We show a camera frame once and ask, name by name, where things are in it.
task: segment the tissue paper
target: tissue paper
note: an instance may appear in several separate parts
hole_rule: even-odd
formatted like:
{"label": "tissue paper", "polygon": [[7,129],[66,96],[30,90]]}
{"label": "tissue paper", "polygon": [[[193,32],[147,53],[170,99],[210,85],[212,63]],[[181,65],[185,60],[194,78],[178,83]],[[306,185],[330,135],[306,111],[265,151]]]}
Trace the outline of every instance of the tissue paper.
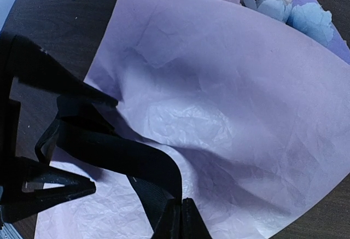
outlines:
{"label": "tissue paper", "polygon": [[[248,8],[118,0],[85,81],[120,100],[101,111],[118,134],[174,159],[214,239],[269,238],[350,172],[350,66]],[[151,237],[125,176],[51,165],[97,192],[40,213],[36,239]]]}

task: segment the table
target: table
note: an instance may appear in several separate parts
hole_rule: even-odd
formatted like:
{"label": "table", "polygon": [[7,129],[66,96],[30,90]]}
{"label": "table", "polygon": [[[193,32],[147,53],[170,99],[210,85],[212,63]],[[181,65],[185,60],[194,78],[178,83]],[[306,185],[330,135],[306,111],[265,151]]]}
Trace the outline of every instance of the table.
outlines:
{"label": "table", "polygon": [[[350,0],[319,0],[350,41]],[[83,80],[104,35],[116,0],[16,0],[4,29],[31,38]],[[22,103],[17,155],[35,159],[34,145],[56,114],[55,95],[14,83],[11,97]],[[350,238],[350,176],[274,239]],[[36,216],[14,227],[33,239]]]}

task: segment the purple wrapping paper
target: purple wrapping paper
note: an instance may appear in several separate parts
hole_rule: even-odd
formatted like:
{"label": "purple wrapping paper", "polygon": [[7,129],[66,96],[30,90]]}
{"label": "purple wrapping paper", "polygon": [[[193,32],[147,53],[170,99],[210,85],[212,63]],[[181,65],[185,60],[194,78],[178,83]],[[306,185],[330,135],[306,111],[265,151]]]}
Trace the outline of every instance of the purple wrapping paper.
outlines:
{"label": "purple wrapping paper", "polygon": [[[118,0],[85,81],[120,100],[101,110],[119,134],[176,161],[214,239],[269,238],[350,172],[350,67],[239,5]],[[125,176],[51,165],[97,192],[41,213],[36,239],[151,237]]]}

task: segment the pink wrapping paper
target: pink wrapping paper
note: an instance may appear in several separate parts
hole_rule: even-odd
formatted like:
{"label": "pink wrapping paper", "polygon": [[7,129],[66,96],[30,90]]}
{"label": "pink wrapping paper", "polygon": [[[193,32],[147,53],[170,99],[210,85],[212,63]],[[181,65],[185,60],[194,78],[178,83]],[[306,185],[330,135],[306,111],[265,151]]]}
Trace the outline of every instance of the pink wrapping paper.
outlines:
{"label": "pink wrapping paper", "polygon": [[[223,0],[118,0],[85,79],[102,114],[169,154],[214,239],[269,238],[350,172],[350,67],[300,32]],[[36,239],[150,238],[125,176],[57,150],[97,192],[39,215]]]}

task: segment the lavender wrapping paper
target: lavender wrapping paper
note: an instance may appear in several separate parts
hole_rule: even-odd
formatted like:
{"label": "lavender wrapping paper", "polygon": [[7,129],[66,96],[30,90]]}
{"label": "lavender wrapping paper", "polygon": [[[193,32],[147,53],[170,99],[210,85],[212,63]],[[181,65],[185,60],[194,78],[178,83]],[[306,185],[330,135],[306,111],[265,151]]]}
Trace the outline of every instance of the lavender wrapping paper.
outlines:
{"label": "lavender wrapping paper", "polygon": [[[85,81],[121,100],[101,111],[119,134],[176,161],[214,239],[269,238],[350,172],[350,67],[247,8],[118,0]],[[51,165],[97,193],[39,214],[36,239],[151,237],[125,176]]]}

